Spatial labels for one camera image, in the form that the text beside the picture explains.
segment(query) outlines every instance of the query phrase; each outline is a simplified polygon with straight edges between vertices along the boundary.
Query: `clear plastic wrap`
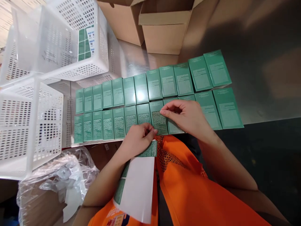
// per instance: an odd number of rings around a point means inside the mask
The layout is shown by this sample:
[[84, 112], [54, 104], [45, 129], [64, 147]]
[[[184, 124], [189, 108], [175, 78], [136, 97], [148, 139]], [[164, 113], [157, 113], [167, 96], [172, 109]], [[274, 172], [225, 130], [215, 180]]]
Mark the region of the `clear plastic wrap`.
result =
[[66, 209], [69, 212], [66, 219], [70, 218], [74, 213], [70, 216], [73, 210], [70, 211], [68, 206], [77, 209], [82, 204], [98, 173], [99, 170], [84, 146], [64, 150], [58, 157], [33, 171], [29, 178], [19, 182], [17, 204], [20, 207], [20, 225], [32, 225], [29, 222], [29, 211], [36, 205], [35, 200], [48, 190], [58, 193], [60, 203], [67, 204], [63, 210], [64, 218]]

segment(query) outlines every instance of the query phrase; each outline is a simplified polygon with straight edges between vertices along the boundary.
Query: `product box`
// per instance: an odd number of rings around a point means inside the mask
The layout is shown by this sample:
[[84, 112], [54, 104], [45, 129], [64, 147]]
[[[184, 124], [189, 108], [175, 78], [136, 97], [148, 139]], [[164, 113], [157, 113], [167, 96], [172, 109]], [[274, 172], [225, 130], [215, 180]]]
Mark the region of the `product box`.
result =
[[113, 107], [112, 80], [103, 83], [103, 109]]
[[194, 94], [188, 63], [173, 66], [179, 96]]
[[232, 88], [213, 90], [223, 129], [244, 128]]
[[82, 143], [83, 142], [82, 118], [83, 118], [83, 115], [74, 117], [74, 143]]
[[84, 114], [84, 116], [83, 116], [83, 124], [84, 124], [84, 133], [83, 133], [83, 140], [84, 140], [84, 142], [93, 140], [93, 133], [92, 133], [92, 112]]
[[92, 112], [93, 111], [93, 88], [85, 88], [84, 89], [84, 112]]
[[[163, 100], [163, 104], [167, 104], [169, 102], [171, 102], [172, 100], [177, 100], [178, 98], [177, 97], [174, 97], [174, 98], [169, 98], [169, 99], [164, 99]], [[177, 124], [169, 119], [169, 118], [166, 118], [167, 119], [167, 128], [168, 128], [168, 134], [179, 134], [179, 133], [185, 133], [183, 130], [181, 130]]]
[[93, 111], [99, 111], [103, 109], [103, 86], [93, 86]]
[[124, 108], [113, 109], [113, 118], [115, 139], [125, 138]]
[[75, 98], [75, 114], [84, 113], [84, 89], [78, 89]]
[[141, 46], [144, 42], [138, 17], [144, 0], [98, 0], [97, 3], [110, 24], [116, 38]]
[[113, 106], [123, 106], [124, 97], [123, 97], [123, 84], [122, 78], [117, 78], [112, 80], [112, 89], [113, 89]]
[[212, 81], [204, 56], [198, 56], [188, 60], [195, 92], [212, 89]]
[[124, 78], [122, 81], [123, 81], [124, 105], [125, 106], [136, 105], [134, 77]]
[[159, 69], [146, 72], [148, 96], [150, 100], [163, 99]]
[[142, 124], [145, 122], [148, 122], [151, 124], [151, 114], [150, 114], [150, 105], [147, 104], [141, 104], [136, 106], [137, 109], [137, 117], [138, 117], [138, 124]]
[[187, 96], [181, 96], [181, 97], [178, 97], [178, 98], [179, 98], [179, 100], [193, 100], [193, 101], [195, 101], [194, 94], [187, 95]]
[[214, 88], [222, 88], [232, 83], [221, 50], [204, 54]]
[[93, 112], [93, 140], [103, 139], [103, 112], [94, 111]]
[[150, 102], [151, 124], [158, 130], [157, 135], [168, 135], [166, 117], [160, 114], [163, 106], [162, 100]]
[[177, 96], [177, 85], [173, 66], [159, 68], [163, 97]]
[[103, 110], [103, 139], [114, 139], [113, 110]]
[[145, 104], [149, 102], [146, 75], [135, 75], [135, 93], [137, 104]]
[[124, 108], [125, 130], [126, 134], [132, 125], [138, 125], [136, 106], [129, 106]]
[[201, 2], [144, 1], [139, 15], [139, 25], [143, 28], [147, 52], [179, 55], [191, 13]]
[[213, 130], [221, 130], [219, 114], [216, 109], [212, 91], [196, 93], [195, 100], [200, 104], [203, 114]]

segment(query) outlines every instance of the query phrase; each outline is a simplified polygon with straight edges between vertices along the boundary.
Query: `stainless steel table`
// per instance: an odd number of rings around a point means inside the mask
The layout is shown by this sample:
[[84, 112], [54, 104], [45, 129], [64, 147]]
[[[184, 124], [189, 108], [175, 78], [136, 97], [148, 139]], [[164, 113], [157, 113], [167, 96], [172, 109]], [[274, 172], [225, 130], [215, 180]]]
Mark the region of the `stainless steel table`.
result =
[[[266, 1], [224, 0], [215, 7], [205, 26], [189, 25], [179, 56], [148, 54], [145, 43], [139, 47], [119, 41], [125, 55], [122, 77], [185, 62], [221, 49], [244, 124], [300, 117], [300, 1], [277, 1], [277, 4], [269, 5]], [[60, 81], [51, 85], [63, 92], [66, 102], [70, 104], [67, 108], [70, 115], [65, 116], [68, 117], [68, 128], [63, 138], [67, 146], [109, 142], [72, 142], [75, 91], [100, 84], [103, 80], [103, 75], [97, 75], [76, 82]]]

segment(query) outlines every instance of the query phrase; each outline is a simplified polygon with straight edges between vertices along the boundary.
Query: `row of boxes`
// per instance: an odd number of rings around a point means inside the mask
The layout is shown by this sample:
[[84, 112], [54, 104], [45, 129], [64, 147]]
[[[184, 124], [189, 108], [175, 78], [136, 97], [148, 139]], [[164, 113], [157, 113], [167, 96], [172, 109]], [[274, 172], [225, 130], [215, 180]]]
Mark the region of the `row of boxes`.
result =
[[244, 127], [232, 88], [225, 88], [75, 116], [74, 143], [122, 139], [132, 125], [145, 122], [152, 124], [158, 135], [184, 133], [160, 114], [165, 104], [176, 99], [197, 101], [213, 130]]
[[76, 114], [192, 95], [231, 83], [222, 53], [217, 50], [189, 59], [186, 63], [77, 90]]

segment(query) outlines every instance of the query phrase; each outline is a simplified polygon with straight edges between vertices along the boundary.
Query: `hand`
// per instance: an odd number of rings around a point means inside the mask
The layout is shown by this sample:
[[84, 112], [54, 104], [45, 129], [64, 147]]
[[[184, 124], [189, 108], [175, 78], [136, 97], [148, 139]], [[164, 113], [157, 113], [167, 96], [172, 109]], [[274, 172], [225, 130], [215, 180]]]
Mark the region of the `hand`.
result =
[[126, 163], [131, 158], [142, 153], [147, 149], [157, 133], [158, 130], [154, 129], [147, 122], [141, 125], [132, 125], [118, 149], [119, 157]]
[[164, 105], [160, 113], [201, 141], [208, 141], [215, 134], [196, 101], [173, 100]]

